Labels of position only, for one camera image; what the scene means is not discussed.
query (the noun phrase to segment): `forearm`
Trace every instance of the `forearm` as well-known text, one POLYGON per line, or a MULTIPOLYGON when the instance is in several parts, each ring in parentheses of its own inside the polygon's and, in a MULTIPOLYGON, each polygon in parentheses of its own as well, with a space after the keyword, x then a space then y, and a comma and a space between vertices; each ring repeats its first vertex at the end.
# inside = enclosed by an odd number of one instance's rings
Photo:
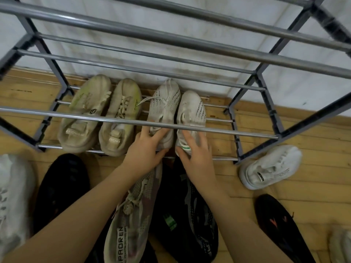
POLYGON ((114 208, 135 179, 122 164, 3 263, 84 262, 114 208))
POLYGON ((261 231, 217 183, 202 193, 235 263, 291 263, 291 260, 261 231))

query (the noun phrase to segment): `shoe rack frame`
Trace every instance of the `shoe rack frame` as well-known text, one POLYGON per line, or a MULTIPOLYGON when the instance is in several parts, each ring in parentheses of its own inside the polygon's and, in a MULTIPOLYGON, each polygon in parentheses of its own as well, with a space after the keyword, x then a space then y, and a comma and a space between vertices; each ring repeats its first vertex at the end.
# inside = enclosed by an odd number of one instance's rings
MULTIPOLYGON (((277 111, 274 108, 274 103, 270 96, 268 87, 263 78, 263 71, 270 65, 283 66, 287 68, 293 68, 298 70, 309 71, 313 73, 331 75, 336 77, 343 77, 346 79, 351 79, 351 70, 328 66, 325 64, 298 60, 295 58, 289 58, 284 56, 279 56, 278 54, 286 46, 290 40, 297 42, 312 44, 320 47, 335 49, 345 52, 349 57, 351 57, 351 34, 349 31, 340 24, 323 6, 322 2, 324 0, 278 0, 282 2, 287 2, 290 4, 301 6, 303 9, 293 23, 289 26, 288 29, 282 29, 275 26, 269 26, 257 22, 252 22, 248 20, 243 20, 240 18, 230 17, 226 15, 217 14, 214 12, 201 10, 198 8, 193 8, 181 4, 176 4, 164 0, 115 0, 119 2, 125 2, 130 4, 135 4, 151 9, 157 9, 169 13, 174 13, 182 16, 197 18, 204 21, 214 22, 217 24, 222 24, 226 26, 231 26, 243 30, 248 30, 252 32, 257 32, 265 35, 271 35, 279 37, 278 42, 273 46, 269 53, 209 42, 201 39, 175 35, 171 33, 156 31, 152 29, 146 29, 138 26, 127 25, 123 23, 118 23, 109 20, 103 20, 99 18, 94 18, 90 16, 79 15, 75 13, 69 13, 64 11, 59 11, 55 9, 23 4, 19 0, 0 0, 0 12, 6 14, 16 15, 23 27, 26 30, 26 34, 15 44, 9 52, 0 59, 0 80, 6 75, 6 73, 16 64, 16 62, 22 56, 32 56, 44 58, 47 64, 50 66, 52 72, 58 78, 61 84, 61 90, 56 96, 54 102, 52 103, 49 111, 40 111, 32 109, 20 109, 20 108, 11 108, 6 106, 0 106, 0 111, 14 112, 14 113, 24 113, 24 114, 36 114, 43 115, 45 118, 42 121, 41 126, 35 133, 33 137, 25 134, 20 129, 11 125, 3 118, 0 118, 0 129, 9 135, 17 138, 18 140, 24 142, 28 146, 32 147, 37 151, 45 151, 46 148, 57 148, 62 147, 56 145, 45 145, 41 144, 44 137, 45 130, 50 124, 52 117, 65 117, 65 118, 75 118, 75 119, 86 119, 93 121, 102 121, 102 122, 116 122, 116 123, 125 123, 133 125, 148 125, 156 127, 165 127, 172 129, 186 129, 186 130, 201 130, 206 132, 215 132, 221 134, 234 135, 235 144, 237 147, 237 158, 231 157, 215 157, 217 160, 231 160, 234 163, 241 163, 243 160, 246 160, 250 157, 254 157, 269 148, 284 142, 285 140, 296 136, 303 131, 319 124, 320 122, 340 114, 345 110, 351 108, 351 93, 346 94, 344 97, 334 101, 333 103, 327 105, 321 110, 317 111, 310 117, 300 121, 294 126, 284 129, 283 124, 277 114, 277 111), (323 39, 308 34, 299 33, 298 31, 304 25, 304 23, 310 18, 313 17, 317 20, 320 25, 330 34, 333 40, 323 39), (236 57, 240 59, 251 60, 255 62, 260 62, 260 65, 256 70, 247 70, 234 68, 230 66, 221 66, 212 63, 205 63, 200 61, 194 61, 189 59, 182 59, 178 57, 165 56, 154 54, 150 52, 142 52, 137 50, 131 50, 126 48, 119 48, 115 46, 97 44, 92 42, 80 41, 76 39, 68 39, 53 35, 45 35, 39 33, 34 26, 31 18, 54 22, 59 24, 64 24, 68 26, 76 26, 80 28, 97 30, 106 33, 122 35, 127 37, 133 37, 138 39, 144 39, 152 42, 163 43, 168 45, 174 45, 182 48, 188 48, 193 50, 198 50, 202 52, 215 53, 219 55, 226 55, 231 57, 236 57), (166 73, 157 70, 147 70, 142 68, 135 68, 131 66, 122 66, 112 63, 103 63, 98 61, 90 61, 85 59, 78 59, 66 56, 53 55, 50 53, 49 48, 45 44, 44 40, 53 40, 59 42, 65 42, 70 44, 77 44, 82 46, 100 48, 111 50, 115 52, 125 52, 129 54, 143 55, 147 57, 154 57, 168 61, 176 61, 188 64, 194 64, 198 66, 206 66, 216 69, 229 70, 233 72, 240 72, 249 74, 249 79, 244 84, 230 83, 226 81, 219 81, 214 79, 204 79, 201 77, 193 77, 187 75, 166 73), (28 49, 32 46, 36 46, 39 52, 30 52, 28 49), (219 106, 206 104, 207 106, 213 106, 224 109, 225 114, 229 114, 230 119, 212 119, 207 118, 207 120, 213 121, 222 121, 230 123, 232 130, 224 129, 215 129, 215 128, 197 128, 185 125, 177 124, 164 124, 156 122, 147 122, 142 120, 125 120, 119 118, 106 118, 106 117, 93 117, 93 116, 84 116, 77 114, 65 114, 57 112, 59 105, 69 104, 69 102, 62 101, 63 97, 66 94, 74 94, 74 89, 79 89, 77 86, 69 85, 67 79, 65 78, 63 72, 61 71, 57 61, 65 61, 71 63, 80 63, 90 66, 100 66, 118 70, 125 70, 137 73, 152 74, 157 76, 171 77, 176 79, 185 79, 190 81, 197 81, 202 83, 224 85, 227 87, 240 88, 236 96, 231 100, 228 106, 219 106), (243 97, 245 92, 248 90, 259 91, 262 95, 264 103, 269 112, 270 119, 272 121, 272 129, 274 135, 267 134, 258 134, 250 132, 240 132, 238 131, 236 122, 235 122, 235 105, 243 97), (252 136, 252 137, 263 137, 268 140, 257 146, 256 148, 244 153, 242 145, 240 142, 240 136, 252 136)), ((89 152, 103 154, 99 150, 89 150, 89 152)))

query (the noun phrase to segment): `wall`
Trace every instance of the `wall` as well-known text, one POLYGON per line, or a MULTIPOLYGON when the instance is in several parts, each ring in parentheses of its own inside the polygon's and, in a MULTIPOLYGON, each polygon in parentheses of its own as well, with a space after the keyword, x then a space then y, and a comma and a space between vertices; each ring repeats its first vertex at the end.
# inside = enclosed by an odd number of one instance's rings
MULTIPOLYGON (((69 12, 104 18, 146 28, 166 31, 179 35, 186 35, 209 41, 215 41, 249 49, 268 52, 277 38, 251 33, 244 30, 220 26, 214 23, 160 12, 135 5, 124 4, 112 0, 22 0, 25 3, 42 5, 50 8, 69 12)), ((186 4, 217 13, 240 17, 269 25, 287 28, 301 11, 301 8, 285 4, 276 0, 169 0, 186 4)), ((327 7, 346 27, 351 28, 351 0, 326 0, 323 5, 327 7)), ((4 55, 13 44, 24 34, 24 29, 15 16, 0 14, 0 57, 4 55)), ((176 48, 168 45, 141 41, 132 38, 115 36, 97 31, 84 30, 59 24, 34 20, 38 30, 45 34, 70 37, 85 41, 103 43, 124 48, 143 50, 159 54, 189 58, 198 61, 212 62, 239 68, 254 69, 258 63, 217 56, 203 52, 176 48)), ((310 19, 301 32, 319 37, 328 37, 319 24, 310 19)), ((47 41, 53 54, 79 57, 90 60, 104 61, 127 66, 147 69, 169 71, 174 73, 197 75, 211 79, 244 83, 247 75, 212 68, 193 66, 183 63, 174 63, 143 56, 125 53, 110 52, 101 49, 81 47, 47 41)), ((318 48, 312 45, 289 42, 281 55, 296 57, 303 60, 316 61, 330 65, 351 69, 351 61, 342 52, 318 48)), ((110 77, 121 79, 130 77, 141 84, 161 84, 164 77, 130 73, 112 69, 103 69, 94 66, 59 62, 62 70, 68 74, 94 75, 103 73, 110 77)), ((43 59, 23 57, 18 66, 48 70, 43 59)), ((272 98, 277 105, 318 110, 326 104, 348 93, 350 82, 325 75, 312 74, 278 66, 270 66, 264 72, 267 85, 272 98)), ((183 89, 196 89, 202 94, 233 97, 236 89, 228 87, 177 80, 183 89)), ((248 92, 245 100, 262 102, 261 95, 257 92, 248 92)), ((344 115, 351 116, 351 111, 344 115)))

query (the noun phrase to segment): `wooden baseboard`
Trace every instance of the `wooden baseboard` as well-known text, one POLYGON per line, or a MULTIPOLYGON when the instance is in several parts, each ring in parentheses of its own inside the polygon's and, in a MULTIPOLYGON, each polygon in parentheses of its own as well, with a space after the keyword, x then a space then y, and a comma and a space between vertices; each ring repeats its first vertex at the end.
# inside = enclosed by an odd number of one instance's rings
MULTIPOLYGON (((59 83, 59 81, 57 80, 57 78, 52 72, 29 69, 29 68, 18 68, 18 67, 12 68, 8 72, 7 76, 28 79, 28 80, 32 80, 33 82, 37 81, 38 83, 40 83, 40 81, 42 82, 45 81, 45 82, 50 82, 55 84, 59 83)), ((66 75, 66 78, 71 85, 82 85, 87 80, 87 77, 76 76, 76 75, 66 75)), ((230 102, 229 98, 217 98, 217 97, 213 97, 213 98, 218 99, 218 103, 223 102, 228 104, 230 102)), ((235 109, 240 111, 264 114, 264 115, 268 114, 266 106, 263 103, 257 103, 257 102, 239 101, 238 104, 235 106, 235 109)), ((300 119, 300 120, 305 119, 314 113, 313 111, 287 108, 282 106, 276 106, 275 109, 277 110, 279 116, 281 117, 289 117, 289 118, 300 119)), ((351 127, 351 117, 335 116, 333 118, 326 120, 325 123, 351 127)))

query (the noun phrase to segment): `person's left hand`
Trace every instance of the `person's left hand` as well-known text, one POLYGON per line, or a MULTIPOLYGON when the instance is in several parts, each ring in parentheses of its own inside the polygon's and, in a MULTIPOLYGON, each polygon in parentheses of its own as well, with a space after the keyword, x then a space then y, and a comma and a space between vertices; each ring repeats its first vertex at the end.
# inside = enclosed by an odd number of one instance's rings
POLYGON ((142 127, 141 132, 136 135, 135 141, 129 147, 122 163, 131 175, 135 175, 138 179, 160 163, 169 149, 163 149, 156 153, 156 147, 169 130, 171 129, 161 128, 151 137, 149 135, 150 127, 142 127))

